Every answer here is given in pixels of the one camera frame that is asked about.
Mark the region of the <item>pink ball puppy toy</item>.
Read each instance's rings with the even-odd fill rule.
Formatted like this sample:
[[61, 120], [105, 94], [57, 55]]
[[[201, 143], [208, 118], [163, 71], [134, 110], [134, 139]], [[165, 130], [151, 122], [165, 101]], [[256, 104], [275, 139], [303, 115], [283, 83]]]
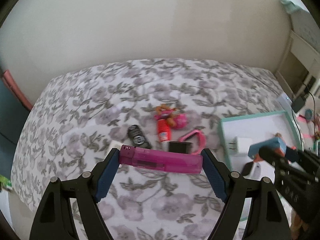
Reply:
[[157, 121], [165, 120], [166, 124], [173, 129], [183, 129], [188, 124], [188, 119], [184, 113], [166, 104], [161, 104], [155, 108], [154, 119]]

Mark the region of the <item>teal rimmed white tray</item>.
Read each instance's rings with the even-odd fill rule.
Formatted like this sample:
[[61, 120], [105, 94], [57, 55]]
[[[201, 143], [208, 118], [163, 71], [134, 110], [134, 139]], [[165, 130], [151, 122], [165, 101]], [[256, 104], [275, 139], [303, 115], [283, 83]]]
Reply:
[[224, 118], [217, 130], [224, 148], [224, 162], [231, 171], [241, 172], [244, 165], [252, 161], [248, 155], [236, 155], [237, 137], [252, 139], [252, 143], [256, 144], [280, 133], [287, 146], [302, 149], [296, 126], [287, 111]]

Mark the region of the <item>black power adapter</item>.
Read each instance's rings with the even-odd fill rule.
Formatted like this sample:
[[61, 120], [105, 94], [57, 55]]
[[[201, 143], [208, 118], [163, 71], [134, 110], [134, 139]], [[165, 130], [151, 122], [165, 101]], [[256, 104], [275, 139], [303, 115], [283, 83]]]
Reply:
[[191, 142], [179, 142], [179, 141], [170, 141], [169, 142], [169, 152], [174, 153], [183, 153], [183, 154], [191, 154], [192, 143]]

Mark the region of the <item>white wall charger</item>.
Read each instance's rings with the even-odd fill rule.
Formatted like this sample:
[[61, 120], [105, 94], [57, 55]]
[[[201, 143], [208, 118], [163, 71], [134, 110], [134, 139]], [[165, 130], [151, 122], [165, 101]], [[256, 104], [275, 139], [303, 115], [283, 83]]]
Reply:
[[231, 155], [247, 155], [251, 145], [253, 145], [252, 138], [235, 137], [228, 143], [228, 149]]

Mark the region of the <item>white power strip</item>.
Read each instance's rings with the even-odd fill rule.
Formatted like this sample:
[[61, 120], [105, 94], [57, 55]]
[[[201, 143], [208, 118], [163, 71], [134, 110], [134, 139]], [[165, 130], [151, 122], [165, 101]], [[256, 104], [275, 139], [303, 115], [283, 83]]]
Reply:
[[281, 105], [281, 107], [283, 109], [285, 109], [286, 111], [288, 109], [291, 109], [291, 105], [292, 105], [292, 101], [289, 98], [289, 96], [286, 93], [281, 93], [278, 97], [277, 97], [277, 101], [279, 102], [279, 104]]

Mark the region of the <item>black charger brick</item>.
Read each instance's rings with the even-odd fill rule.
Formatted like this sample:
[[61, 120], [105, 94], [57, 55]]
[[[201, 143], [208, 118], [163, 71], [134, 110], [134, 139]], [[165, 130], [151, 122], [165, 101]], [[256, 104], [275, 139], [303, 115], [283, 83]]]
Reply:
[[305, 103], [306, 103], [306, 95], [297, 96], [291, 104], [291, 108], [293, 112], [298, 113], [305, 106]]

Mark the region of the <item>red lighter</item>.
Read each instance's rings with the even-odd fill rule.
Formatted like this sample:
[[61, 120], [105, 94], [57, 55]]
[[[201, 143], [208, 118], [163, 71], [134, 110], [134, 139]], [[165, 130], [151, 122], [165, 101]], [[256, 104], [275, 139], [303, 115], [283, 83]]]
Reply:
[[157, 121], [157, 134], [160, 142], [168, 142], [171, 140], [171, 129], [165, 119]]

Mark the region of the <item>floral grey blanket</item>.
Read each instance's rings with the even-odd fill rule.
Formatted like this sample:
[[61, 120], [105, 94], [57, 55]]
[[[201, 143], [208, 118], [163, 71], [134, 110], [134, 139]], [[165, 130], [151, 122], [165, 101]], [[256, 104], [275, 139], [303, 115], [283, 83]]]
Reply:
[[[225, 117], [281, 109], [282, 89], [265, 69], [213, 60], [133, 60], [58, 76], [37, 99], [15, 152], [11, 181], [34, 213], [50, 178], [74, 179], [105, 159], [112, 141], [129, 144], [138, 125], [161, 148], [155, 109], [165, 104], [187, 116], [184, 129], [206, 136], [223, 154], [217, 126]], [[98, 204], [115, 239], [206, 239], [223, 208], [204, 173], [186, 175], [122, 165]]]

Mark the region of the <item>white lattice furniture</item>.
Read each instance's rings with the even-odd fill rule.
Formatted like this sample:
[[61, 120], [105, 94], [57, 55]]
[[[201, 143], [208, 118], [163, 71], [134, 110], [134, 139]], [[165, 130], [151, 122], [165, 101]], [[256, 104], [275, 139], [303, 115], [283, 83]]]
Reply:
[[290, 0], [280, 0], [289, 15], [291, 30], [275, 76], [291, 97], [308, 85], [319, 98], [319, 26], [309, 11]]

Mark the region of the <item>magenta translucent lighter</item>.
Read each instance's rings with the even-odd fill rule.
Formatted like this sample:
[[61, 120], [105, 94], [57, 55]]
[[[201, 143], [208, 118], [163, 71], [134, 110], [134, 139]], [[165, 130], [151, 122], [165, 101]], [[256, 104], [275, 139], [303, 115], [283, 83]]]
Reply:
[[122, 145], [119, 163], [162, 172], [200, 174], [203, 157]]

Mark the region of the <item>white smart watch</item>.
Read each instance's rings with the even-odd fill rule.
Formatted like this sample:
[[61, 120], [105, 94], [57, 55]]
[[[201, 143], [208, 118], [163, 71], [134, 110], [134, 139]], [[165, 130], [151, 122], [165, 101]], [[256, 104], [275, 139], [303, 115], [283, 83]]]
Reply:
[[270, 171], [268, 163], [265, 161], [246, 163], [242, 169], [241, 175], [246, 179], [260, 180], [263, 177], [269, 177]]

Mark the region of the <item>white plug adapter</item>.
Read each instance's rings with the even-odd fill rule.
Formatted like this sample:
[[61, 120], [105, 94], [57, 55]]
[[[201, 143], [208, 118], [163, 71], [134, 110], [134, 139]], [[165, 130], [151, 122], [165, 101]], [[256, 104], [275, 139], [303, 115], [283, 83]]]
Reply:
[[116, 148], [118, 150], [121, 149], [122, 143], [116, 140], [112, 140], [110, 143], [110, 148]]

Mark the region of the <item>pink smart watch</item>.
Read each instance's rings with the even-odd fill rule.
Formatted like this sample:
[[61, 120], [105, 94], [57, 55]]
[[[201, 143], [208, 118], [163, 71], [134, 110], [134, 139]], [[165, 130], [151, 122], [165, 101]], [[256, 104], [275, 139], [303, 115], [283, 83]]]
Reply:
[[178, 139], [178, 142], [190, 144], [188, 154], [197, 155], [206, 146], [206, 136], [199, 129], [193, 129]]

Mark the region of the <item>black toy car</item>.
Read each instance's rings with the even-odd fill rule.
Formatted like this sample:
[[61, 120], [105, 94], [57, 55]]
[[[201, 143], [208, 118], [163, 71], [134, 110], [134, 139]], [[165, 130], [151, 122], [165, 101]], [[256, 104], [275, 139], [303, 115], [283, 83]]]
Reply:
[[131, 125], [127, 129], [127, 136], [134, 146], [152, 149], [152, 145], [138, 125]]

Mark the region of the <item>blue cabinet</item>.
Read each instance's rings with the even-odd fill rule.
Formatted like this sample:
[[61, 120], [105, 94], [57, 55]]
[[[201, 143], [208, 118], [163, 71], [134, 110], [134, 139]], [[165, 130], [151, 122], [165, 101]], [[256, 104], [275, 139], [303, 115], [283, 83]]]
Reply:
[[17, 143], [29, 111], [1, 81], [1, 175], [9, 177]]

